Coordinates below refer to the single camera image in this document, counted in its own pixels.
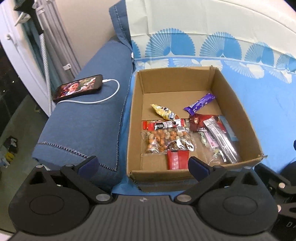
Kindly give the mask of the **purple chocolate bar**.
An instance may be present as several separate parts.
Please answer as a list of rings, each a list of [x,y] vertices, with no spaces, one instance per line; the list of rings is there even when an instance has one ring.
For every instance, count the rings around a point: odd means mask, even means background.
[[[214,99],[216,99],[216,97],[213,94],[208,93],[195,103],[183,108],[183,110],[185,110],[189,115],[194,115],[198,110],[200,110],[202,107],[204,107]]]

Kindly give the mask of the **grey curtain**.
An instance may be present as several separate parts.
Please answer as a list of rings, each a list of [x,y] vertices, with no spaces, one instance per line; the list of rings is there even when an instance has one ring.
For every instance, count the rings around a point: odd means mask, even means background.
[[[44,30],[52,93],[74,80],[81,70],[56,1],[35,1],[39,23]]]

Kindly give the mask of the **orange red candy bar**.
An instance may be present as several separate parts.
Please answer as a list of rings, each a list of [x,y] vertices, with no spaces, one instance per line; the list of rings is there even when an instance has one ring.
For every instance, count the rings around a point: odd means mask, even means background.
[[[147,130],[147,121],[146,121],[146,120],[144,120],[144,121],[142,122],[142,129],[143,129],[143,130]]]

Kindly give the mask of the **red candy packet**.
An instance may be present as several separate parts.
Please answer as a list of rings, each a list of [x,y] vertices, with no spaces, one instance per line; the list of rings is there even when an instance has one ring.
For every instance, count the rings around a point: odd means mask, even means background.
[[[218,126],[220,127],[220,129],[224,133],[227,133],[227,130],[226,130],[224,124],[222,123],[222,121],[221,121],[221,119],[220,119],[220,117],[218,115],[212,115],[211,118],[213,118],[217,122]]]

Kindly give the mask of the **clear bag of mixed nuts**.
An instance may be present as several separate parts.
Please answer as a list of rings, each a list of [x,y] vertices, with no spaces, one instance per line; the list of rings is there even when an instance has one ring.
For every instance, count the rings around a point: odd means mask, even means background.
[[[167,151],[195,150],[195,143],[187,127],[143,131],[144,154],[166,154]]]

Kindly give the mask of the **dark red snack pouch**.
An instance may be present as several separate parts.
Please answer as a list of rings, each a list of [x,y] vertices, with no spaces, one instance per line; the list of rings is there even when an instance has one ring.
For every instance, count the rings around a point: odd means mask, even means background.
[[[193,132],[196,132],[201,128],[205,128],[206,126],[204,124],[204,121],[214,117],[215,115],[199,114],[199,113],[191,115],[189,117],[190,130]]]

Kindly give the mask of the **blue sofa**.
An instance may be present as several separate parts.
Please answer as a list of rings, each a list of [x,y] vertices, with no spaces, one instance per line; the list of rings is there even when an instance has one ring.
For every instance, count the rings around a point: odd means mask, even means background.
[[[100,74],[106,83],[97,93],[57,104],[32,153],[51,170],[96,156],[99,168],[90,180],[105,190],[125,175],[134,72],[125,1],[114,4],[109,14],[115,37],[78,74],[79,79]]]

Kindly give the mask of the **small red sachet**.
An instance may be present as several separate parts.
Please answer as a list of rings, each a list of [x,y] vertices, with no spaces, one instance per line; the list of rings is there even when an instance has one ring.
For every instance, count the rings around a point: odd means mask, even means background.
[[[184,170],[188,169],[188,150],[167,151],[167,163],[169,170]]]

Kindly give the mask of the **yellow snack bar wrapper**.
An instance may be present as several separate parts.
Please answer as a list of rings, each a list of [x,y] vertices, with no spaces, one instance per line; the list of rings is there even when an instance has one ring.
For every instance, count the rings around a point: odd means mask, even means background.
[[[161,105],[157,105],[157,104],[151,104],[151,107],[164,120],[174,121],[174,120],[179,119],[178,115],[176,115],[173,111],[171,111],[169,108],[167,108],[165,106],[161,106]]]

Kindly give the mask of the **silver snack bar wrapper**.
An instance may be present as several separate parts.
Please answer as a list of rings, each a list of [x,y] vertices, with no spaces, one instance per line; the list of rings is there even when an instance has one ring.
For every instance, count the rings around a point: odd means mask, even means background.
[[[231,143],[227,135],[220,129],[217,122],[213,118],[210,118],[208,120],[205,120],[204,124],[216,139],[226,159],[231,164],[235,164],[239,162],[240,156],[238,155],[236,149],[234,148],[234,145]]]

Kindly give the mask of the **black smartphone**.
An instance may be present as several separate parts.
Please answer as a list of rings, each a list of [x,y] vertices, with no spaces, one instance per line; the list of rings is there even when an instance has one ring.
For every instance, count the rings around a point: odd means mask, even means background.
[[[53,102],[57,103],[73,97],[93,94],[101,88],[102,81],[102,75],[95,75],[60,85],[53,95]]]

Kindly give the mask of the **small blue wrapper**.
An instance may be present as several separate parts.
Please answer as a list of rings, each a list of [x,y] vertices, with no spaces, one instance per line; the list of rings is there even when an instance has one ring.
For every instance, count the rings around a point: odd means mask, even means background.
[[[226,132],[229,135],[230,140],[233,141],[233,142],[237,142],[238,138],[236,137],[236,134],[233,132],[233,130],[232,130],[231,126],[229,125],[229,122],[227,121],[227,119],[222,115],[220,115],[219,118],[220,118],[222,124],[224,125],[224,127],[226,129]]]

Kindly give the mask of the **brown cardboard box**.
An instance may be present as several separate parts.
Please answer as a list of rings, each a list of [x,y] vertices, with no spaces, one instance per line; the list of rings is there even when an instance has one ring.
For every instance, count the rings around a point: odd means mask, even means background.
[[[238,138],[234,145],[240,161],[223,164],[227,169],[255,166],[263,158],[263,152],[235,92],[222,73],[215,67],[180,67],[140,70],[135,76],[127,147],[126,173],[139,190],[144,192],[180,191],[195,184],[188,169],[169,170],[167,154],[144,154],[142,132],[143,121],[167,121],[159,116],[151,104],[165,106],[179,118],[185,119],[184,127],[190,129],[190,115],[183,110],[206,94],[216,99],[196,113],[224,116]],[[197,131],[191,131],[195,150],[189,157],[198,157]]]

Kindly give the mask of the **clear bag of pink candies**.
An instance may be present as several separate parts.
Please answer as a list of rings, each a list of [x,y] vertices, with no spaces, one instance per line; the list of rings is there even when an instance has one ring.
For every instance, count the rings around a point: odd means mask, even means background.
[[[209,166],[223,165],[226,158],[218,143],[206,129],[197,131],[197,152],[199,158]]]

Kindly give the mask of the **blue white patterned cloth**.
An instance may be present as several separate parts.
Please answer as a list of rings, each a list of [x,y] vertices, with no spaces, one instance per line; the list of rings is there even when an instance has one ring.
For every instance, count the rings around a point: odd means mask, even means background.
[[[159,120],[153,104],[180,118],[210,93],[199,110],[228,121],[239,156],[222,149],[211,165],[264,164],[280,173],[295,161],[295,11],[284,1],[119,1],[109,10],[118,39],[132,51],[119,150],[123,195],[179,193],[196,183],[188,169],[170,170],[167,138],[143,138],[144,121]]]

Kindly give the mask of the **red coffee stick sachet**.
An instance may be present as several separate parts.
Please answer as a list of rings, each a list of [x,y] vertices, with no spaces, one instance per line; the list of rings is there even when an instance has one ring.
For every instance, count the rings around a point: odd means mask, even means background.
[[[155,131],[160,129],[167,129],[167,128],[178,128],[185,126],[185,119],[179,118],[176,120],[167,120],[167,121],[150,121],[147,123],[147,130],[148,131]]]

